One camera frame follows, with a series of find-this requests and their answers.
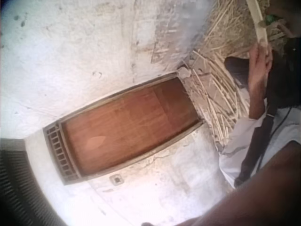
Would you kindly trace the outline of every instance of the metal grille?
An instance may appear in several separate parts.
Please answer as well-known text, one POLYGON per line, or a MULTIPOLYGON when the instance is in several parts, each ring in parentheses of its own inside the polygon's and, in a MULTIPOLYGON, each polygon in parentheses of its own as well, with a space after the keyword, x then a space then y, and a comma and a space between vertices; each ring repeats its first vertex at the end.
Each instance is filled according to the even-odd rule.
POLYGON ((1 151, 0 198, 18 224, 65 226, 37 184, 25 151, 1 151))
POLYGON ((62 126, 58 123, 46 129, 48 145, 52 150, 55 162, 60 170, 64 182, 70 182, 79 179, 80 174, 75 166, 68 146, 64 138, 62 126))

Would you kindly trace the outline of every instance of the white wall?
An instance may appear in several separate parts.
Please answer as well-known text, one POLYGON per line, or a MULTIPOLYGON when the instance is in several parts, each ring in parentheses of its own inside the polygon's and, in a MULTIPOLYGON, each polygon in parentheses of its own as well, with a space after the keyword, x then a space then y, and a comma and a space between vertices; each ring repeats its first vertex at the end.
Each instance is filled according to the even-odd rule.
POLYGON ((171 226, 202 215, 227 192, 205 124, 167 149, 106 176, 64 186, 43 132, 25 140, 35 177, 69 226, 171 226), (114 186, 109 177, 120 174, 114 186))
POLYGON ((176 69, 212 0, 10 0, 1 11, 1 135, 24 138, 176 69))

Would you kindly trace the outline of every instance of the straw pile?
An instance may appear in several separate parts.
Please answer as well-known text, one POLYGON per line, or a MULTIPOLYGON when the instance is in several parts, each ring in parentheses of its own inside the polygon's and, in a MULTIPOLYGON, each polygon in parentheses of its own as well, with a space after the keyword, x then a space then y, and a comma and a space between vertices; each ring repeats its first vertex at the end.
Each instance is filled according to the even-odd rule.
MULTIPOLYGON (((259 1, 261 10, 268 0, 259 1)), ((186 60, 192 76, 183 81, 198 113, 212 130, 216 148, 221 150, 240 117, 248 115, 249 103, 224 67, 227 56, 248 57, 256 41, 253 21, 244 0, 217 0, 209 17, 209 29, 200 46, 186 60)), ((280 50, 284 35, 275 27, 267 29, 274 49, 280 50)))

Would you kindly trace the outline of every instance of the black strap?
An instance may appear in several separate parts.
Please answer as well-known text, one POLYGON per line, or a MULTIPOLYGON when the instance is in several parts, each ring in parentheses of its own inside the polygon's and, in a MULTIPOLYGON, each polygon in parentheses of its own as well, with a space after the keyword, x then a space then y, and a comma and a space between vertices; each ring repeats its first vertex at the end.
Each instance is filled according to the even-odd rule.
POLYGON ((240 186, 242 183, 244 183, 250 178, 257 161, 267 149, 276 112, 276 106, 268 106, 267 115, 263 119, 262 125, 260 127, 255 128, 254 133, 252 135, 249 150, 246 154, 246 158, 241 164, 240 174, 234 181, 235 187, 240 186))

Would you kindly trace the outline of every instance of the door panel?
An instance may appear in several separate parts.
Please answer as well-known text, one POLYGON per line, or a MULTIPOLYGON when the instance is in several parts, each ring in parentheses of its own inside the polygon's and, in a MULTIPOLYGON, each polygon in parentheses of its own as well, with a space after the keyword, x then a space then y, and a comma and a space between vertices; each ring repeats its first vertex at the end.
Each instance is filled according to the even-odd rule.
POLYGON ((124 163, 179 135, 198 115, 178 78, 129 92, 62 123, 83 176, 124 163))

